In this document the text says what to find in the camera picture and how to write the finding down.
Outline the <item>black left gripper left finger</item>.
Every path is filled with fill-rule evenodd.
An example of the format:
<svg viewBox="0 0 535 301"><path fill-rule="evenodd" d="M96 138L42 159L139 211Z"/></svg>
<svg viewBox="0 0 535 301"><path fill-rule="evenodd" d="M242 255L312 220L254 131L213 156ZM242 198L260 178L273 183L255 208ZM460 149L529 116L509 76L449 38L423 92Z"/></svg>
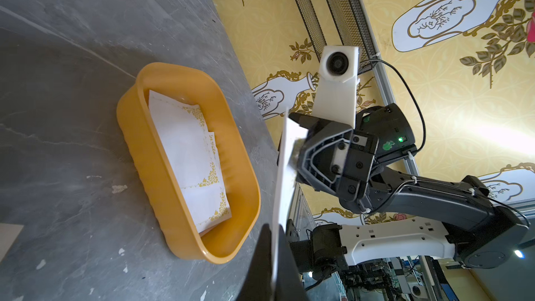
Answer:
<svg viewBox="0 0 535 301"><path fill-rule="evenodd" d="M272 257L270 226L264 224L261 228L252 257L249 270L242 288L236 298L237 301L269 301L272 297Z"/></svg>

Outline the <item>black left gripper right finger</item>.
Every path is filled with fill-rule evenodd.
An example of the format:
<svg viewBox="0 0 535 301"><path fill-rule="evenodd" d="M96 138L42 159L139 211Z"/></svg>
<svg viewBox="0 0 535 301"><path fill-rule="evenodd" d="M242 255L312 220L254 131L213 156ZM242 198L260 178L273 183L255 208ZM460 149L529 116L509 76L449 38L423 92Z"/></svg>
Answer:
<svg viewBox="0 0 535 301"><path fill-rule="evenodd" d="M303 287L286 233L279 228L277 245L277 300L306 301L309 298Z"/></svg>

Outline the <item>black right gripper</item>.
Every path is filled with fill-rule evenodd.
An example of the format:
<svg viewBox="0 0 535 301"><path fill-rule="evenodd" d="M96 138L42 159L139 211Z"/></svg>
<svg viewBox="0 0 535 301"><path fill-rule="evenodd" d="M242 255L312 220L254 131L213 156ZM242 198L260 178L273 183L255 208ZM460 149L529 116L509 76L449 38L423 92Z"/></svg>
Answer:
<svg viewBox="0 0 535 301"><path fill-rule="evenodd" d="M364 115L355 115L355 127L300 113L290 119L308 129L298 155L297 181L339 199L353 213L368 213L365 194L378 150L378 137L362 130Z"/></svg>

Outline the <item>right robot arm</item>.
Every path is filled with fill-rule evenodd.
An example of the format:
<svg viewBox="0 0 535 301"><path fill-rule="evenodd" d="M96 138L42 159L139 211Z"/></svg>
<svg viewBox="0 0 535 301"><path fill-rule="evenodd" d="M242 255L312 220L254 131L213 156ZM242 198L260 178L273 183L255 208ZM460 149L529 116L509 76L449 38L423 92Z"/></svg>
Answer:
<svg viewBox="0 0 535 301"><path fill-rule="evenodd" d="M366 261L401 256L454 259L466 268L505 263L529 220L490 197L476 177L458 183L405 174L390 164L416 153L415 137L396 104L372 107L355 125L292 113L307 131L297 180L335 196L351 213L402 213L408 220L379 227L326 224L290 248L301 273L316 280Z"/></svg>

